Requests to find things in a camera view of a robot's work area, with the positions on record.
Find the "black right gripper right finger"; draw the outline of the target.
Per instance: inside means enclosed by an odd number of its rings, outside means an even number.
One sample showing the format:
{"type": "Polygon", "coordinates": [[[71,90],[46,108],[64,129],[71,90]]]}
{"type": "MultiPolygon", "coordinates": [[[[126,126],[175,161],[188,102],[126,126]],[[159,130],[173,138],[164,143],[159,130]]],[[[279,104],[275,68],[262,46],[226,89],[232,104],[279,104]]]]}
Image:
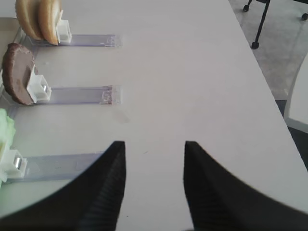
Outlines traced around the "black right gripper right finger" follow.
{"type": "Polygon", "coordinates": [[[183,186],[195,231],[306,231],[307,214],[239,180],[197,142],[187,141],[183,186]]]}

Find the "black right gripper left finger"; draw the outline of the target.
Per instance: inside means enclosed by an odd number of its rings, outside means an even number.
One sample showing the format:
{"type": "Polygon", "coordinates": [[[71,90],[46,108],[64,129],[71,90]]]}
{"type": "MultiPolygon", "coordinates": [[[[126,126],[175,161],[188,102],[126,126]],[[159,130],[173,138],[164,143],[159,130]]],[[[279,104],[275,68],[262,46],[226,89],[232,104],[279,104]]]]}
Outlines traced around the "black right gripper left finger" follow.
{"type": "Polygon", "coordinates": [[[113,142],[54,194],[0,220],[2,231],[114,231],[126,185],[126,146],[113,142]]]}

